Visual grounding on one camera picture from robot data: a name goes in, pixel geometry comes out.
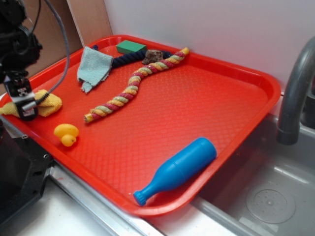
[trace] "blue plastic bottle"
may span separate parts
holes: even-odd
[[[198,138],[172,158],[164,162],[153,180],[133,196],[143,206],[154,194],[169,191],[185,183],[190,177],[208,166],[217,156],[213,144],[206,138]]]

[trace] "light blue cloth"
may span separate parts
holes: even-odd
[[[113,57],[85,47],[78,69],[78,81],[82,83],[82,91],[88,93],[109,75]]]

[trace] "braided rope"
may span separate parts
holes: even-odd
[[[108,114],[111,114],[119,108],[123,107],[137,94],[140,82],[143,78],[148,75],[158,73],[159,71],[164,71],[174,67],[175,65],[179,64],[188,54],[189,49],[184,48],[167,59],[155,63],[150,63],[149,65],[144,65],[140,69],[134,71],[129,78],[127,88],[107,103],[91,109],[90,113],[84,115],[84,121],[89,123],[95,119],[105,117]]]
[[[118,68],[118,67],[123,66],[123,65],[130,64],[130,63],[135,62],[135,61],[143,60],[146,57],[146,52],[147,52],[147,50],[141,50],[141,51],[125,54],[123,56],[114,58],[113,63],[112,63],[112,69]],[[162,51],[162,52],[163,52],[163,58],[164,59],[172,56],[172,54],[170,52],[166,52],[166,51]]]

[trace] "sink drain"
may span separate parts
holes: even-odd
[[[271,224],[287,221],[295,212],[293,196],[272,184],[262,184],[251,189],[246,197],[246,205],[255,218]]]

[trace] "white wall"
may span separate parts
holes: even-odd
[[[104,0],[128,34],[257,69],[282,89],[315,36],[315,0]]]

